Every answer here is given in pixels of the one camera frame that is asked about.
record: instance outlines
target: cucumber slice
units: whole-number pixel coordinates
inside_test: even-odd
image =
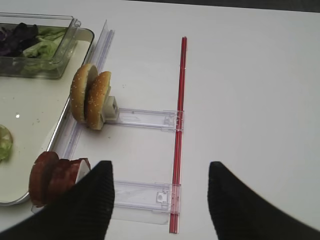
[[[0,124],[0,161],[9,158],[13,142],[10,131]]]

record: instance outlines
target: clear plastic container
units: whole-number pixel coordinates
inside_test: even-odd
[[[75,35],[81,22],[72,16],[0,13],[2,32],[13,30],[20,23],[24,23],[28,27],[36,25],[39,34],[49,28],[54,31],[63,30],[62,40],[55,42],[58,47],[53,56],[51,56],[52,54],[42,58],[25,57],[22,54],[0,56],[0,76],[59,79],[64,73],[77,43]]]

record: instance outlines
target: white tray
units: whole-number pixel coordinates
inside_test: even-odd
[[[28,192],[29,175],[52,138],[70,93],[70,84],[91,48],[94,34],[80,29],[78,43],[60,79],[0,77],[0,124],[13,136],[12,154],[0,162],[0,202]]]

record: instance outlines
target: clear plastic bracket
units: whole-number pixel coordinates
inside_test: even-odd
[[[132,108],[118,108],[116,120],[107,120],[106,124],[160,129],[162,131],[183,131],[184,113],[178,111],[153,111]]]
[[[114,181],[114,207],[180,213],[180,185]]]

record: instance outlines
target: sesame seed bun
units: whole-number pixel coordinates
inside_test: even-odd
[[[111,72],[104,71],[99,74],[92,83],[87,97],[86,124],[93,130],[101,130],[104,121],[102,110],[108,98],[108,88],[110,85]]]
[[[98,70],[93,64],[85,64],[76,71],[71,88],[70,102],[71,113],[74,119],[79,123],[86,123],[86,101],[88,91],[98,76]]]

